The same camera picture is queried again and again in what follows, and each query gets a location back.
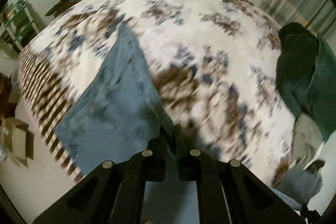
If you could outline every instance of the floral bedsheet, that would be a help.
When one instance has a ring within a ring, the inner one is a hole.
[[[94,79],[121,22],[137,35],[173,121],[214,157],[238,159],[270,185],[279,164],[290,157],[294,117],[275,89],[279,25],[248,0],[83,0],[21,54],[21,88],[29,74],[37,75],[37,65],[26,62],[33,53],[48,64],[50,75],[57,75],[58,93],[50,84],[42,100],[53,103],[49,115],[61,108],[62,103],[51,99],[57,94],[69,108]],[[26,92],[24,98],[56,157],[62,145],[55,144],[57,136],[49,132],[68,108],[62,106],[65,110],[54,115],[57,119],[45,122],[47,111],[42,115],[36,110],[37,103],[42,108],[36,94],[44,84],[36,82],[31,88],[35,93]],[[62,165],[69,173],[75,166],[66,158]]]

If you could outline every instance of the blue cloth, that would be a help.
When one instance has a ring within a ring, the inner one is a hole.
[[[116,43],[76,104],[55,127],[74,163],[87,175],[104,160],[127,161],[158,137],[174,134],[134,33],[122,23]]]
[[[281,180],[276,190],[292,198],[298,204],[308,204],[322,188],[322,177],[319,173],[311,174],[294,166]]]
[[[292,208],[295,211],[301,211],[302,205],[297,203],[294,199],[286,196],[285,194],[281,193],[278,190],[275,190],[274,188],[269,186],[269,189],[272,190],[274,194],[276,194],[279,198],[281,198],[290,208]]]

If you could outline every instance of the dark green cloth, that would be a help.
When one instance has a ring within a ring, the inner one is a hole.
[[[298,23],[284,26],[279,38],[277,89],[295,118],[304,112],[315,120],[326,142],[336,130],[336,57]]]

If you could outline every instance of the striped curtain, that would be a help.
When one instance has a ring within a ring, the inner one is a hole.
[[[260,7],[280,25],[298,22],[325,39],[335,36],[336,8],[331,0],[263,0]]]

